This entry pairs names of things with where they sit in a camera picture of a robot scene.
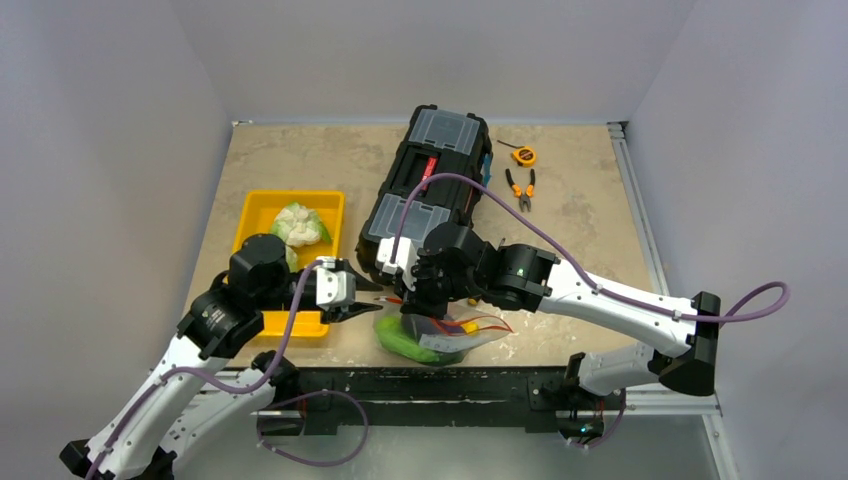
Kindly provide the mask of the clear zip top bag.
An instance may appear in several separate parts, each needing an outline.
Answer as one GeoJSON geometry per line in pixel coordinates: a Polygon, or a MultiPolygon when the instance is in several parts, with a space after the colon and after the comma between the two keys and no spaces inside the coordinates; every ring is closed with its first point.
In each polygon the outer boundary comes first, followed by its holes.
{"type": "Polygon", "coordinates": [[[449,305],[441,318],[403,313],[397,298],[381,296],[376,302],[384,307],[373,325],[378,344],[425,366],[458,364],[471,350],[514,333],[502,317],[462,302],[449,305]]]}

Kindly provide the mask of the yellow corn cob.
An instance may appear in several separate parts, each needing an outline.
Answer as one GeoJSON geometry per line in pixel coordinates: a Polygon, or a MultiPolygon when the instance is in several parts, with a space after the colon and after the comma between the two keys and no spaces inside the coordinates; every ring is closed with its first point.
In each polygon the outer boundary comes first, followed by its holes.
{"type": "Polygon", "coordinates": [[[476,335],[480,330],[479,326],[474,322],[463,324],[462,329],[466,335],[476,335]]]}

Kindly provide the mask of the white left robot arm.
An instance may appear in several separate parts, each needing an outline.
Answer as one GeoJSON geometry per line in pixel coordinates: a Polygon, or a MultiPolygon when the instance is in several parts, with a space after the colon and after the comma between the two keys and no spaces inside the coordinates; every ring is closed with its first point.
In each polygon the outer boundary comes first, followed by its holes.
{"type": "Polygon", "coordinates": [[[61,450],[67,470],[83,479],[170,479],[224,421],[267,406],[304,404],[309,395],[300,372],[284,357],[291,325],[279,346],[257,355],[235,381],[217,375],[263,330],[265,312],[286,311],[293,320],[301,309],[317,310],[337,323],[377,310],[356,294],[381,287],[345,259],[319,257],[294,270],[290,255],[273,234],[248,237],[191,303],[162,358],[122,410],[93,437],[61,450]]]}

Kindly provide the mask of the purple eggplant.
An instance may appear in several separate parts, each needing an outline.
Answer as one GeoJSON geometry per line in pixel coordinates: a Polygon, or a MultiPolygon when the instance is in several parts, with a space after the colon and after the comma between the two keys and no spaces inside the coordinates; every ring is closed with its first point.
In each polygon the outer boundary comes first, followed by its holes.
{"type": "Polygon", "coordinates": [[[401,327],[407,335],[415,339],[419,339],[422,335],[465,335],[460,325],[449,325],[445,321],[418,314],[403,314],[401,327]]]}

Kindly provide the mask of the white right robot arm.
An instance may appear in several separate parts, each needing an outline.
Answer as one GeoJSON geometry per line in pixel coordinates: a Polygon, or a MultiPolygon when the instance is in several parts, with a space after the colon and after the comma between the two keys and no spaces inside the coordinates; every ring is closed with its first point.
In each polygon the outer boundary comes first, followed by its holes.
{"type": "Polygon", "coordinates": [[[598,277],[530,245],[495,247],[471,228],[443,223],[422,245],[384,239],[376,265],[394,280],[405,313],[443,318],[450,304],[476,298],[503,311],[573,317],[635,339],[605,353],[573,355],[564,399],[584,407],[616,389],[658,382],[690,396],[715,392],[719,299],[707,292],[672,298],[598,277]]]}

